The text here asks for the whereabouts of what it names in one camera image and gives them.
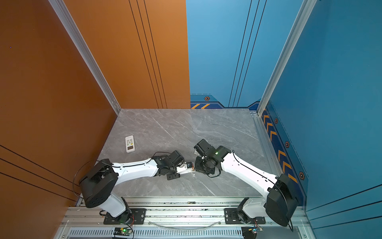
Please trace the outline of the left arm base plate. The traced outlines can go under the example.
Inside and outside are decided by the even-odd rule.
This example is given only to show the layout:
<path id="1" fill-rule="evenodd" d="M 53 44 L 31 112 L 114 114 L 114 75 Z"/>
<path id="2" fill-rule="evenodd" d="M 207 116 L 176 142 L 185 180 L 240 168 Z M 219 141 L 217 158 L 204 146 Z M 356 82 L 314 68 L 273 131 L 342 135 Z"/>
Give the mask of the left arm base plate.
<path id="1" fill-rule="evenodd" d="M 145 208 L 128 209 L 118 217 L 112 217 L 107 213 L 103 224 L 104 225 L 143 225 L 147 210 Z"/>

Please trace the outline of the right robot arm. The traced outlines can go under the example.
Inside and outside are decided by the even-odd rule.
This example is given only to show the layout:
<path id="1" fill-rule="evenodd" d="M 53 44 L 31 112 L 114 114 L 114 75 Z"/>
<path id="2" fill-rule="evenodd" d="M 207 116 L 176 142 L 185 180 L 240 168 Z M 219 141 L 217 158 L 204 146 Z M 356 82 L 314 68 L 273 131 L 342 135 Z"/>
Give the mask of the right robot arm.
<path id="1" fill-rule="evenodd" d="M 210 178 L 218 172 L 236 176 L 252 186 L 261 199 L 244 198 L 236 208 L 238 220 L 243 224 L 252 224 L 256 217 L 268 216 L 282 227 L 293 228 L 291 218 L 299 205 L 294 181 L 285 174 L 276 176 L 262 171 L 241 159 L 235 151 L 225 146 L 215 148 L 205 139 L 195 147 L 198 156 L 195 170 Z"/>

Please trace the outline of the white TCL remote control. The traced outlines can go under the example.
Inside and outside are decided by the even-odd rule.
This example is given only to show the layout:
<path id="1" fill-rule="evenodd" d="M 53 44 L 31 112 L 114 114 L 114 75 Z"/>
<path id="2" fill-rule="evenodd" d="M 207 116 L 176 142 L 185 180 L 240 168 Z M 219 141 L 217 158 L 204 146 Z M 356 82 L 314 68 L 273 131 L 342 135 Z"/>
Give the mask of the white TCL remote control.
<path id="1" fill-rule="evenodd" d="M 177 173 L 180 175 L 192 173 L 192 172 L 195 172 L 195 169 L 193 167 L 188 168 L 187 165 L 182 167 L 177 167 Z"/>

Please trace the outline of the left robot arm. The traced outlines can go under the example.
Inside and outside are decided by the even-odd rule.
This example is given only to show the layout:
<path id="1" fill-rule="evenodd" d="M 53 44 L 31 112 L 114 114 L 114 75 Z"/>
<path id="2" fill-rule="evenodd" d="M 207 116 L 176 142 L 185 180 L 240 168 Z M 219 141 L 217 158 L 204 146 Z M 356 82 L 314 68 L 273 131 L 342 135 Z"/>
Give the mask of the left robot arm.
<path id="1" fill-rule="evenodd" d="M 133 163 L 102 159 L 80 179 L 79 186 L 87 208 L 99 207 L 115 222 L 131 224 L 133 212 L 122 196 L 113 193 L 116 185 L 143 177 L 166 176 L 173 180 L 193 169 L 193 163 L 185 162 L 176 150 L 170 154 L 156 152 L 151 158 Z"/>

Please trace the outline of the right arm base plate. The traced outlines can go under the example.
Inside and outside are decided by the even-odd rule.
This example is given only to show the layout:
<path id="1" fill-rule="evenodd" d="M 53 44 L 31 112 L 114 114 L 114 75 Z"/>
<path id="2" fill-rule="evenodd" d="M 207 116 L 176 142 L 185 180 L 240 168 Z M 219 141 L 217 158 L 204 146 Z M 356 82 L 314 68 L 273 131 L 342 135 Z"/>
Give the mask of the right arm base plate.
<path id="1" fill-rule="evenodd" d="M 266 224 L 265 217 L 250 218 L 244 212 L 238 211 L 236 208 L 225 208 L 224 219 L 227 225 L 234 225 L 234 224 L 264 225 Z"/>

